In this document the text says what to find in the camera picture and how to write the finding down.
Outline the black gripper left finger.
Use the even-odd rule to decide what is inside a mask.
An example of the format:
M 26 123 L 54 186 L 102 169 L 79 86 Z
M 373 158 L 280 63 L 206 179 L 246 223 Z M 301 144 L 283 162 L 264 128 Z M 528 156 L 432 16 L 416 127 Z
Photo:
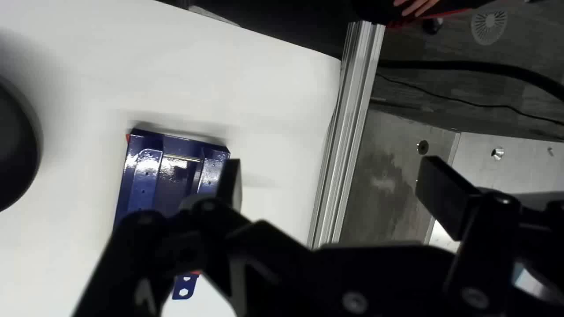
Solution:
M 291 245 L 268 222 L 236 209 L 241 162 L 220 171 L 218 190 L 187 197 L 165 218 L 128 215 L 111 234 L 72 317 L 164 317 L 181 274 L 199 271 L 236 317 L 289 317 L 292 301 L 280 266 Z

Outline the person's hand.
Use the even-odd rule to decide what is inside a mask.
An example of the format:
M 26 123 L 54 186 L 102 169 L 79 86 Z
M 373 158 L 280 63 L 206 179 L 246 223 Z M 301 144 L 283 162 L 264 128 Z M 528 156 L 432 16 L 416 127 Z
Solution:
M 402 16 L 421 16 L 440 0 L 393 0 L 393 5 L 402 10 Z

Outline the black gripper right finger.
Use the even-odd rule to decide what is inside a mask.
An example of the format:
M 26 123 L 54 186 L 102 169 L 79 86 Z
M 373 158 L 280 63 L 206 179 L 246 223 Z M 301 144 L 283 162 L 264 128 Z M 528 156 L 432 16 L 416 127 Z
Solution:
M 421 160 L 416 195 L 458 241 L 444 282 L 453 306 L 465 317 L 502 317 L 521 204 L 507 193 L 476 188 L 439 156 Z

